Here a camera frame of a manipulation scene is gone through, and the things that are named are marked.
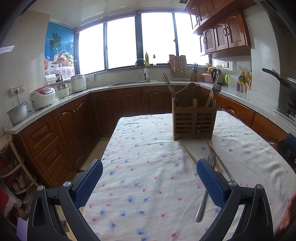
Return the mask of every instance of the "white rice cooker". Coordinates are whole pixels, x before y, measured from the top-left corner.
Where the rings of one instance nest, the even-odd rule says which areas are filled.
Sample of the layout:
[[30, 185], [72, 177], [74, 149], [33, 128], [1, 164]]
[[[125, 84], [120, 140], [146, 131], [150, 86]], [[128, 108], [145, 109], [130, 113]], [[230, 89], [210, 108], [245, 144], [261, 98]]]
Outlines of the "white rice cooker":
[[55, 90], [51, 86], [43, 86], [30, 94], [30, 102], [34, 110], [42, 109], [55, 100]]
[[78, 75], [72, 76], [71, 77], [71, 86], [72, 86], [73, 93], [86, 90], [85, 75], [78, 74]]

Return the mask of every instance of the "faucet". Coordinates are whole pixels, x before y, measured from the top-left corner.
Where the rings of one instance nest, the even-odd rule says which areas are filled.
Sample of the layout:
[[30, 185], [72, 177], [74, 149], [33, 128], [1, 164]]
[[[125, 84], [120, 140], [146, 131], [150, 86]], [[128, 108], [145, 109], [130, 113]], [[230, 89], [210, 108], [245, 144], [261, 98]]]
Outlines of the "faucet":
[[135, 67], [137, 67], [138, 65], [138, 60], [142, 60], [144, 62], [144, 66], [145, 66], [145, 69], [144, 69], [144, 78], [145, 78], [145, 82], [149, 82], [149, 74], [148, 74], [148, 69], [147, 69], [147, 65], [146, 65], [146, 61], [142, 58], [139, 58], [136, 60], [136, 63], [135, 63]]

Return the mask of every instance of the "metal fork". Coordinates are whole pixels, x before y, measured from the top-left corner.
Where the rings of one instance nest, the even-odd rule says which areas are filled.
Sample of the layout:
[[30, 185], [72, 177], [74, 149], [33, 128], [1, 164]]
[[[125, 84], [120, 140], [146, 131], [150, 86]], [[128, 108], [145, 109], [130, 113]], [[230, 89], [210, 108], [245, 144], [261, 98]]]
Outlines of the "metal fork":
[[[215, 168], [216, 165], [216, 156], [212, 156], [211, 153], [209, 153], [208, 157], [207, 157], [207, 161], [209, 162], [210, 166], [212, 166], [213, 168]], [[195, 221], [196, 222], [200, 222], [202, 220], [203, 214], [205, 212], [205, 205], [207, 203], [207, 190], [205, 190], [204, 192], [204, 196], [202, 198], [202, 202], [200, 203], [200, 207], [197, 211], [196, 214], [196, 218]]]

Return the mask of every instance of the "fork handle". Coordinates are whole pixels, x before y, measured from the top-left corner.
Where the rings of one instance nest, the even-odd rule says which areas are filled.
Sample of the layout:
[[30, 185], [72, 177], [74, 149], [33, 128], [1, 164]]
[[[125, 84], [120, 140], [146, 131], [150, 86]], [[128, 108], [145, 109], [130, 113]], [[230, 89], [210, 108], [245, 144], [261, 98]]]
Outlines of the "fork handle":
[[199, 209], [197, 211], [197, 214], [196, 214], [195, 221], [198, 222], [198, 223], [202, 220], [203, 214], [205, 212], [206, 203], [207, 203], [207, 190], [205, 190], [205, 192], [204, 192], [202, 202], [200, 203], [200, 207], [199, 207]]

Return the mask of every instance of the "power outlet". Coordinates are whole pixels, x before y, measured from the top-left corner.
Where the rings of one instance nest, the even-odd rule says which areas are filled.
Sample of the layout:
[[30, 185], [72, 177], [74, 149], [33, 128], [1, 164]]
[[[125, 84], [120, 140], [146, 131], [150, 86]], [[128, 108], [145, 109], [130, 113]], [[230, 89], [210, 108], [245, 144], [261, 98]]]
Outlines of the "power outlet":
[[229, 62], [223, 62], [222, 68], [229, 68]]
[[16, 90], [17, 90], [17, 93], [21, 93], [21, 92], [24, 92], [25, 91], [25, 85], [19, 85], [17, 87], [14, 87], [14, 88], [10, 88], [8, 90], [9, 92], [9, 98], [10, 97], [13, 97], [14, 95], [16, 95]]

